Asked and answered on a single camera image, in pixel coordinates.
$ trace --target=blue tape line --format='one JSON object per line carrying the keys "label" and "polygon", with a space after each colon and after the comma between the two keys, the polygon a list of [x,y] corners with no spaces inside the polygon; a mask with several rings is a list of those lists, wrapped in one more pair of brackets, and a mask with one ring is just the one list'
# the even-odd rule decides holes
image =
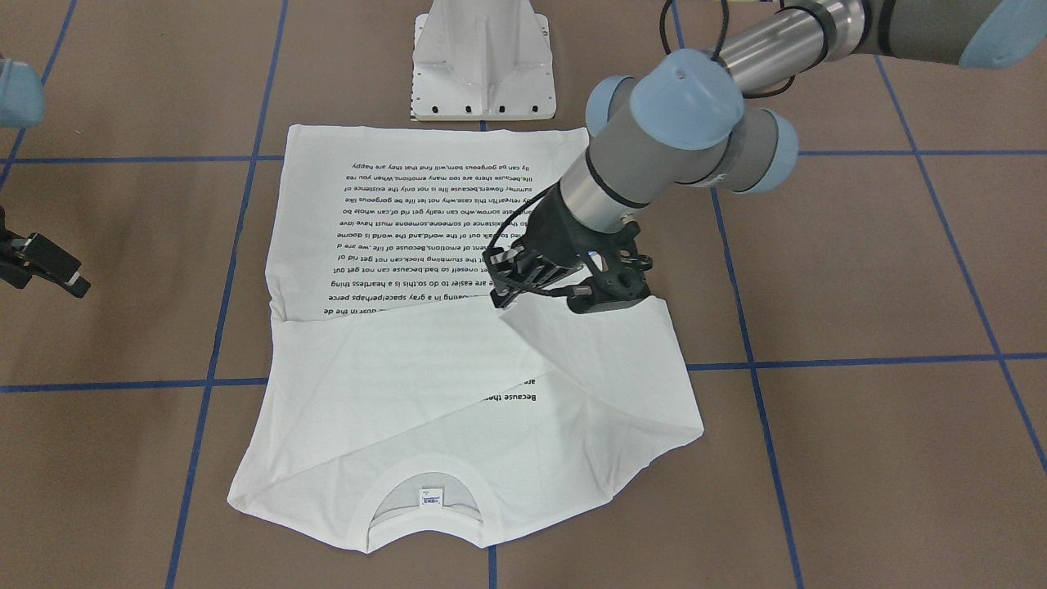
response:
{"label": "blue tape line", "polygon": [[182,541],[185,538],[185,522],[188,520],[190,505],[193,500],[193,485],[196,481],[196,469],[200,459],[200,447],[203,445],[203,433],[207,424],[207,410],[210,407],[210,393],[213,385],[209,382],[215,380],[215,372],[218,370],[218,359],[222,347],[222,336],[225,330],[225,318],[229,310],[229,299],[232,293],[232,278],[237,271],[237,248],[240,244],[240,235],[244,229],[244,217],[247,214],[247,204],[250,201],[251,187],[254,182],[254,169],[258,166],[257,157],[262,149],[262,133],[265,130],[266,113],[269,109],[269,95],[272,92],[272,83],[276,76],[276,64],[280,61],[280,46],[284,38],[284,23],[287,20],[288,0],[281,2],[280,21],[276,24],[276,39],[272,46],[272,58],[269,61],[269,73],[266,77],[265,93],[262,95],[262,109],[259,112],[259,123],[254,132],[254,148],[251,151],[251,163],[247,168],[247,180],[244,182],[244,194],[240,202],[240,216],[237,218],[237,230],[232,237],[232,248],[229,252],[229,267],[225,275],[225,288],[222,291],[222,305],[218,314],[218,325],[215,329],[215,347],[210,355],[210,364],[207,367],[208,385],[203,390],[203,398],[200,400],[200,414],[197,418],[197,430],[193,438],[193,453],[190,455],[188,472],[185,475],[185,491],[182,494],[182,505],[178,514],[178,526],[175,529],[175,540],[171,549],[171,564],[168,567],[166,589],[175,586],[175,577],[178,574],[178,561],[181,557]]}
{"label": "blue tape line", "polygon": [[80,391],[128,391],[151,389],[193,389],[206,387],[265,386],[268,379],[195,379],[187,381],[121,381],[116,383],[53,383],[45,385],[0,385],[0,394],[75,393]]}
{"label": "blue tape line", "polygon": [[884,80],[884,85],[887,86],[887,92],[891,95],[891,101],[894,104],[894,110],[897,112],[898,119],[901,121],[901,128],[906,132],[906,137],[909,138],[909,144],[912,145],[913,155],[916,157],[916,163],[919,164],[920,174],[923,176],[923,183],[927,184],[927,189],[931,194],[931,201],[934,203],[934,209],[938,213],[938,220],[941,222],[941,227],[944,229],[945,236],[949,239],[949,246],[953,249],[953,255],[956,256],[956,263],[960,267],[960,273],[963,274],[963,280],[966,282],[967,290],[971,292],[971,298],[974,300],[975,309],[978,311],[978,317],[981,319],[982,326],[985,329],[985,335],[988,337],[989,344],[993,346],[993,353],[1000,364],[1000,370],[1003,371],[1003,378],[1007,382],[1007,388],[1010,390],[1010,397],[1015,400],[1015,406],[1018,408],[1018,413],[1022,417],[1022,423],[1025,424],[1025,431],[1028,433],[1029,440],[1032,443],[1032,448],[1035,451],[1037,457],[1040,459],[1040,467],[1043,469],[1044,474],[1047,475],[1047,454],[1044,453],[1044,448],[1040,444],[1040,437],[1037,435],[1035,428],[1032,426],[1032,421],[1029,418],[1029,414],[1025,410],[1025,403],[1022,401],[1022,395],[1018,392],[1015,380],[1010,376],[1010,369],[1007,368],[1007,362],[1004,359],[1002,350],[1000,349],[1000,343],[997,341],[996,335],[993,333],[993,326],[989,324],[988,314],[985,313],[985,309],[982,307],[981,298],[978,296],[978,290],[975,288],[974,279],[971,277],[967,265],[963,260],[963,255],[960,253],[960,246],[956,241],[956,236],[953,234],[953,229],[949,224],[949,219],[945,217],[945,210],[941,206],[941,201],[938,198],[938,191],[934,187],[934,182],[931,181],[931,175],[927,171],[927,165],[923,163],[923,157],[916,148],[916,139],[913,138],[909,121],[906,119],[906,115],[901,111],[901,103],[898,101],[898,96],[894,91],[894,87],[891,85],[891,80],[887,75],[887,70],[884,68],[884,63],[879,59],[879,55],[875,55],[874,59],[876,61],[876,67],[879,68],[879,75]]}
{"label": "blue tape line", "polygon": [[[855,359],[826,359],[826,360],[786,360],[786,361],[764,361],[754,362],[752,367],[757,370],[772,370],[779,368],[830,368],[847,366],[896,366],[907,364],[949,364],[963,362],[997,362],[999,359],[993,355],[966,355],[966,356],[940,356],[940,357],[896,357],[896,358],[855,358]],[[1047,353],[1018,353],[1003,355],[1003,360],[1007,362],[1039,361],[1047,360]],[[688,364],[689,372],[715,372],[729,370],[749,370],[748,362],[713,362]],[[46,385],[0,385],[0,394],[15,393],[48,393],[77,391],[108,391],[108,390],[149,390],[149,389],[181,389],[204,387],[207,384],[211,387],[264,387],[269,384],[269,379],[257,377],[250,379],[197,379],[190,381],[129,381],[114,383],[64,383]]]}
{"label": "blue tape line", "polygon": [[1047,360],[1047,353],[1024,353],[1017,355],[1003,355],[1003,359],[1006,361]]}
{"label": "blue tape line", "polygon": [[919,155],[1047,155],[1047,149],[921,149]]}
{"label": "blue tape line", "polygon": [[497,589],[498,587],[497,546],[487,547],[487,586],[489,589]]}
{"label": "blue tape line", "polygon": [[[487,131],[487,121],[480,121],[480,130]],[[1047,150],[1016,149],[1016,150],[920,150],[920,155],[1047,155]],[[801,151],[805,156],[859,156],[859,155],[912,155],[912,150],[808,150]],[[116,156],[116,157],[16,157],[2,159],[7,164],[47,164],[47,163],[181,163],[210,161],[283,161],[283,155],[158,155],[158,156]]]}
{"label": "blue tape line", "polygon": [[676,10],[676,0],[672,0],[672,22],[676,25],[676,43],[683,49],[687,45],[684,45],[684,28],[680,25],[680,13]]}
{"label": "blue tape line", "polygon": [[807,150],[801,151],[800,155],[1047,155],[1044,149],[929,149],[929,150],[898,150],[898,149],[855,149],[855,150]]}
{"label": "blue tape line", "polygon": [[912,155],[912,151],[906,150],[891,150],[891,149],[856,149],[856,150],[815,150],[815,151],[804,151],[800,150],[800,155],[828,155],[828,156],[845,156],[845,155]]}
{"label": "blue tape line", "polygon": [[767,412],[763,404],[763,391],[760,388],[760,378],[756,369],[753,344],[749,338],[745,312],[741,305],[741,291],[738,289],[738,277],[734,271],[731,245],[727,239],[727,226],[723,224],[723,212],[720,209],[719,195],[716,192],[716,188],[713,188],[711,191],[713,210],[716,212],[716,227],[719,229],[720,240],[723,242],[723,259],[727,263],[727,273],[731,279],[731,288],[734,289],[734,304],[738,312],[738,327],[741,331],[741,342],[745,348],[749,377],[753,383],[753,394],[756,398],[756,408],[760,414],[760,426],[763,429],[763,445],[766,447],[767,461],[771,463],[771,478],[775,483],[775,495],[778,497],[778,511],[781,514],[782,528],[785,531],[785,543],[788,545],[789,561],[793,564],[793,576],[796,580],[797,589],[803,589],[803,572],[800,570],[800,557],[797,553],[796,541],[793,538],[793,524],[789,522],[788,505],[785,502],[785,490],[782,486],[781,476],[778,471],[778,458],[775,454],[774,438],[771,435],[771,424],[767,421]]}
{"label": "blue tape line", "polygon": [[[51,56],[47,60],[47,65],[44,67],[44,73],[40,75],[40,83],[43,86],[47,85],[47,78],[51,76],[51,69],[54,67],[54,62],[59,59],[59,51],[62,50],[62,43],[65,42],[66,32],[69,31],[69,23],[72,21],[72,14],[76,10],[76,0],[70,0],[69,8],[66,10],[65,19],[62,21],[62,28],[59,29],[59,38],[54,40],[54,48],[51,49]],[[18,157],[18,150],[22,148],[22,140],[25,138],[25,129],[21,129],[18,132],[18,136],[15,137],[15,144],[10,146],[10,154],[7,156],[7,161],[3,164],[3,172],[0,172],[0,190],[3,189],[5,183],[7,183],[7,176],[10,174],[10,166],[14,163],[15,158]]]}
{"label": "blue tape line", "polygon": [[8,385],[0,386],[0,394],[52,393],[77,391],[126,391],[133,389],[191,389],[203,387],[207,381],[139,381],[129,383],[70,383],[50,385]]}
{"label": "blue tape line", "polygon": [[250,155],[161,155],[137,157],[20,157],[18,164],[41,163],[182,163],[197,161],[252,161]]}

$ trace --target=brown floor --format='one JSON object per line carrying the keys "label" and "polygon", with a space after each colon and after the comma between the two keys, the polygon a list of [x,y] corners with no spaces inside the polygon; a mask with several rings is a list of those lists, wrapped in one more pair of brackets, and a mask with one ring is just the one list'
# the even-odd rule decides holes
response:
{"label": "brown floor", "polygon": [[[0,132],[0,201],[93,282],[0,285],[0,585],[1047,587],[1047,46],[1005,71],[823,64],[763,100],[805,150],[784,185],[654,206],[641,245],[707,433],[609,505],[370,557],[226,505],[287,127],[429,127],[406,111],[429,4],[0,2],[48,98]],[[533,4],[560,110],[491,128],[580,126],[599,80],[661,59],[659,0]],[[735,6],[734,29],[774,9]],[[715,3],[680,13],[711,44]]]}

